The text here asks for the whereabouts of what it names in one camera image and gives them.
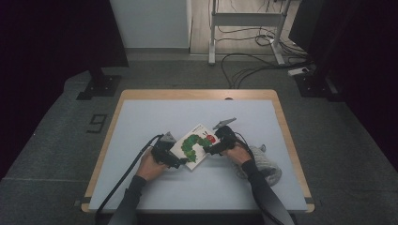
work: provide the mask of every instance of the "black panel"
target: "black panel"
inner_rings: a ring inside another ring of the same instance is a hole
[[[67,78],[128,63],[107,0],[3,0],[0,34],[3,177]]]

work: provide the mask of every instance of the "green object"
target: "green object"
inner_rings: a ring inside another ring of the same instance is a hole
[[[199,144],[202,147],[207,147],[211,145],[211,141],[207,138],[201,138],[197,134],[192,134],[190,137],[185,139],[182,143],[181,149],[190,162],[196,162],[196,152],[193,150],[193,146],[196,144]]]

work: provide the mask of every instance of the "gray floor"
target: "gray floor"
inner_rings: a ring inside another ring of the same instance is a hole
[[[189,57],[149,58],[104,69],[123,76],[114,97],[76,100],[89,81],[86,72],[65,83],[0,183],[0,224],[94,224],[80,201],[122,90],[227,88],[220,62],[209,67]],[[224,65],[229,74],[257,66],[238,59]],[[344,103],[301,97],[286,70],[261,71],[241,88],[279,95],[316,207],[296,214],[298,224],[398,224],[398,174]],[[108,115],[99,134],[86,132],[98,128],[89,125],[93,114]]]

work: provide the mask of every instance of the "white tabletop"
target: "white tabletop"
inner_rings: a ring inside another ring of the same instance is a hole
[[[268,158],[283,171],[272,189],[287,210],[306,211],[281,128],[270,100],[125,100],[103,161],[89,210],[95,211],[130,166],[138,152],[154,136],[171,131],[179,140],[196,125],[213,128],[235,117],[229,125],[249,145],[267,147]],[[123,198],[138,165],[105,205],[114,211]],[[236,212],[257,206],[250,184],[235,175],[226,157],[207,156],[192,172],[185,166],[169,169],[146,184],[138,209],[144,212]]]

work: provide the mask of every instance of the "wall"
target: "wall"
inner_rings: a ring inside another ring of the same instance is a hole
[[[190,47],[191,0],[111,0],[111,5],[125,48]]]

